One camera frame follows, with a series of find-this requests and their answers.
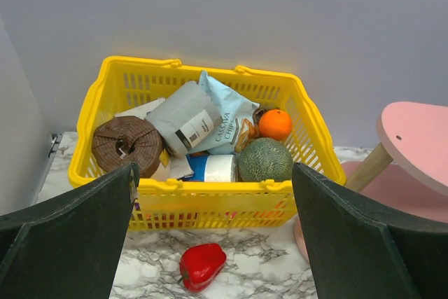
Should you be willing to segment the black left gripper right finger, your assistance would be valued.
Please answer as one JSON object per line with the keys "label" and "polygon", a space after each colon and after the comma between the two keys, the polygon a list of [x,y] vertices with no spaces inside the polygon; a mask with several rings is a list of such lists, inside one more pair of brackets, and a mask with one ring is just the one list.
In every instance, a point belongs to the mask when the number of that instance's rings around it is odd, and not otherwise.
{"label": "black left gripper right finger", "polygon": [[447,224],[399,211],[303,163],[293,192],[319,298],[446,298]]}

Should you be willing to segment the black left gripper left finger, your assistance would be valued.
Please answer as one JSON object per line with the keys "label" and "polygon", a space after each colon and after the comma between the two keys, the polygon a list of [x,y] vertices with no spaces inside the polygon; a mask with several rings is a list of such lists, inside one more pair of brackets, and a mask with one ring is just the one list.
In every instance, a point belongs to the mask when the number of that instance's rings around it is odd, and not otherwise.
{"label": "black left gripper left finger", "polygon": [[129,163],[1,216],[1,297],[108,298],[138,185]]}

